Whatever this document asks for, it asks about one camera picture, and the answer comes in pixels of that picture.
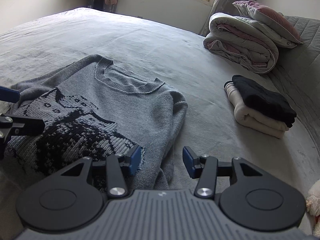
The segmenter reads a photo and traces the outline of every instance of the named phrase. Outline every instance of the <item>triangular cutout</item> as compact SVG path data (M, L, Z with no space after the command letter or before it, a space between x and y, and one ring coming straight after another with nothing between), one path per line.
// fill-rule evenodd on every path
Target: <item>triangular cutout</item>
M77 177L80 175L83 166L84 166L83 163L79 163L78 165L72 167L70 170L67 170L64 173L62 173L61 176Z
M262 174L245 163L240 164L244 176L262 176Z

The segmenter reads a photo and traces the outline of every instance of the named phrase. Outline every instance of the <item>bed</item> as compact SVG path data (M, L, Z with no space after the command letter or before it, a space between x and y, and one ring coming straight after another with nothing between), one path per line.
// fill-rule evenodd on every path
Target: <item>bed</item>
M193 190L182 162L182 148L210 154L220 161L240 156L297 188L303 195L320 177L314 140L297 118L283 139L239 125L223 85L235 74L278 91L267 75L258 75L203 46L203 37L160 23L78 8L17 26L0 35L0 84L11 86L68 65L90 54L147 78L158 77L180 91L188 102L184 124L171 152L174 176L170 188ZM1 110L7 105L1 103ZM22 229L15 199L41 179L21 168L15 158L0 162L0 237L9 239ZM228 186L218 179L217 191ZM300 228L311 233L305 216Z

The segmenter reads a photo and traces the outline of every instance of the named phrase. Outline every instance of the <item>sweater neckline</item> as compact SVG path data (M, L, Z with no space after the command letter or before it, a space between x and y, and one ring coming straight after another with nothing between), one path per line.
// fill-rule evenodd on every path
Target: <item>sweater neckline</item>
M118 82L115 82L105 75L105 70L108 67L119 72L122 75L146 82L146 84L135 87L134 85L123 85ZM104 83L108 87L111 87L113 89L116 89L116 90L119 90L119 91L122 91L122 92L128 93L128 94L131 94L131 93L140 93L140 94L152 93L153 91L157 90L158 88L160 88L164 84L164 82L158 78L156 78L155 80L145 78L145 77L142 77L136 73L125 70L124 68L113 65L113 60L105 58L105 57L102 57L102 59L96 64L94 76L97 80Z

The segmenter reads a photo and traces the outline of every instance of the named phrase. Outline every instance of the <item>pink and gray comforter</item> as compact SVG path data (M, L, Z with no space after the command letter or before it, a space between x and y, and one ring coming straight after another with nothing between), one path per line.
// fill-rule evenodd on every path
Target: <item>pink and gray comforter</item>
M255 27L224 13L215 13L204 47L210 52L239 63L246 69L265 74L275 66L279 51L274 42Z

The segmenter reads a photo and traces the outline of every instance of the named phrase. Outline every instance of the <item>stuffed animal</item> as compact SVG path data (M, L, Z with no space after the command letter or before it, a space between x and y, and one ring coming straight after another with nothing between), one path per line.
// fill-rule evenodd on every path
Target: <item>stuffed animal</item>
M315 226L312 234L316 237L320 237L320 222L318 219L320 216L320 180L318 180L311 189L308 191L306 198L307 212L315 217Z

